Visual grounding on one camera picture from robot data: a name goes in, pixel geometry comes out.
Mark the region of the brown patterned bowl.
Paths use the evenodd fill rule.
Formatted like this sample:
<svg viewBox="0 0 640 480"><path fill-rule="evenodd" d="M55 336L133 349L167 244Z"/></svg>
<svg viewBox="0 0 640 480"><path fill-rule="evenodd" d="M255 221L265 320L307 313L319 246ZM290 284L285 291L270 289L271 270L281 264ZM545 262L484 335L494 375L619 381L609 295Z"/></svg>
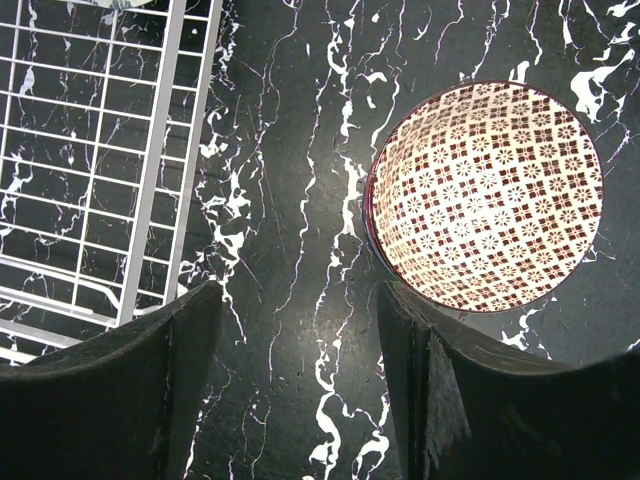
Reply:
<svg viewBox="0 0 640 480"><path fill-rule="evenodd" d="M594 141L569 107L524 84L480 81L426 99L394 128L367 177L363 223L411 290L495 313L574 272L603 197Z"/></svg>

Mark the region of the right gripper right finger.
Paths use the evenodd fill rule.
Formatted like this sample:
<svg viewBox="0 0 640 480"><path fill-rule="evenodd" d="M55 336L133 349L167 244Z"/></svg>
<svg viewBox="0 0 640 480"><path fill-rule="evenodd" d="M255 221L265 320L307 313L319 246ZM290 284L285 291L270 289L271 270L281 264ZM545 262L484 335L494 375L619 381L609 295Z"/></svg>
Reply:
<svg viewBox="0 0 640 480"><path fill-rule="evenodd" d="M446 449L470 436L440 332L450 319L398 282L378 289L378 332L404 479L438 479Z"/></svg>

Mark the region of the green spotted white bowl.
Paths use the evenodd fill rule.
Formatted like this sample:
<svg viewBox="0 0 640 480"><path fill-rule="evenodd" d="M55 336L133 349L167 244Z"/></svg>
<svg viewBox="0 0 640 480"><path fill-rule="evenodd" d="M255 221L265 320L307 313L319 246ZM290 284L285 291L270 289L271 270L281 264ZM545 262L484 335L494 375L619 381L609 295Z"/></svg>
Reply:
<svg viewBox="0 0 640 480"><path fill-rule="evenodd" d="M83 2L103 9L128 10L147 5L152 0L83 0Z"/></svg>

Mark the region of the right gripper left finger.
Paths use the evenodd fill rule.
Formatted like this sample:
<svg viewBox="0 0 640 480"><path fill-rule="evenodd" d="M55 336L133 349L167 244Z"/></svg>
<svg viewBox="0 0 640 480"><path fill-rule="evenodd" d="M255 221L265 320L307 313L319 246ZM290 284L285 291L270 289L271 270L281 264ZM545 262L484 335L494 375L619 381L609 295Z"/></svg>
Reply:
<svg viewBox="0 0 640 480"><path fill-rule="evenodd" d="M161 479L182 479L221 330L222 289L205 282L171 303L167 426Z"/></svg>

